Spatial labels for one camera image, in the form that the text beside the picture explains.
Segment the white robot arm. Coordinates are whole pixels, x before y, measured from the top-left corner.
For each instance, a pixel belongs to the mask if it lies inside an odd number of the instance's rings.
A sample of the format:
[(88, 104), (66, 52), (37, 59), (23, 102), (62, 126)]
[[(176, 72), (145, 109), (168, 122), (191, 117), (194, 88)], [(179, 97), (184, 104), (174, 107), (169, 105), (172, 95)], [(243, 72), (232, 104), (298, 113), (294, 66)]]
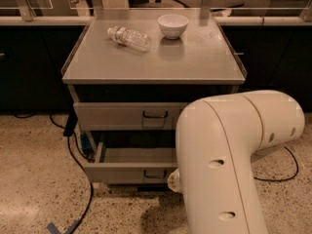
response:
[(277, 91), (206, 97), (175, 129), (179, 181), (190, 234), (268, 234), (251, 156), (302, 135), (299, 103)]

